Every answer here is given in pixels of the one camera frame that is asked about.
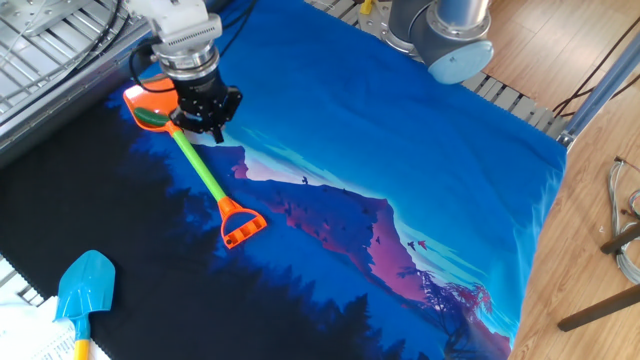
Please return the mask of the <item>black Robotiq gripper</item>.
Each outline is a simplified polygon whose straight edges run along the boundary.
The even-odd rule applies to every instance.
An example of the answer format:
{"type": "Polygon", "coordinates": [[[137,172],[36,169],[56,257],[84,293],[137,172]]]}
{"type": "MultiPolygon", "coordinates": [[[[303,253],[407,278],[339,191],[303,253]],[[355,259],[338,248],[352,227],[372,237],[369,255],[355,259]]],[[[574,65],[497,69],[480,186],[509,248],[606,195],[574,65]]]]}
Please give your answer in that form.
{"type": "Polygon", "coordinates": [[[198,79],[173,79],[172,82],[178,95],[178,106],[170,114],[171,121],[190,132],[211,131],[215,143],[223,143],[225,123],[238,109],[243,99],[241,91],[226,85],[218,69],[198,79]]]}

